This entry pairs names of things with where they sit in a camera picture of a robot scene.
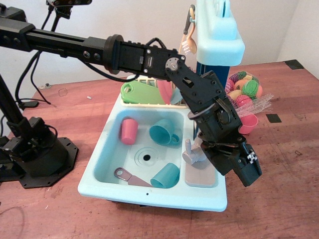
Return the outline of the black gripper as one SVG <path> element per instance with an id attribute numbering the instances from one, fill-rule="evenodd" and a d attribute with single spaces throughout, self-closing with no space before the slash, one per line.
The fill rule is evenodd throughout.
<path id="1" fill-rule="evenodd" d="M 207 159 L 223 176 L 234 170 L 245 187 L 252 185 L 262 169 L 254 149 L 239 133 L 242 123 L 228 97 L 215 97 L 206 103 L 187 98 L 187 105 L 189 119 L 201 131 L 200 147 Z"/>

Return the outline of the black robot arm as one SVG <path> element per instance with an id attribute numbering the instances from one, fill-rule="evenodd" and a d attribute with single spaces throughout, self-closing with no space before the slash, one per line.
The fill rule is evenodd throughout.
<path id="1" fill-rule="evenodd" d="M 197 75 L 184 56 L 164 46 L 125 42 L 120 35 L 107 39 L 82 38 L 37 29 L 23 10 L 0 7 L 0 44 L 21 51 L 37 50 L 74 57 L 88 67 L 102 65 L 110 78 L 119 71 L 173 82 L 200 129 L 201 148 L 222 175 L 234 171 L 244 186 L 261 175 L 259 159 L 239 132 L 242 122 L 213 71 Z"/>

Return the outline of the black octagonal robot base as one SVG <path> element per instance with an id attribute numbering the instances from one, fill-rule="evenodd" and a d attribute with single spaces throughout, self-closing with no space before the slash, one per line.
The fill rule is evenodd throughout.
<path id="1" fill-rule="evenodd" d="M 0 138 L 0 181 L 18 181 L 23 188 L 49 187 L 73 170 L 79 148 L 42 118 L 11 123 L 18 134 Z"/>

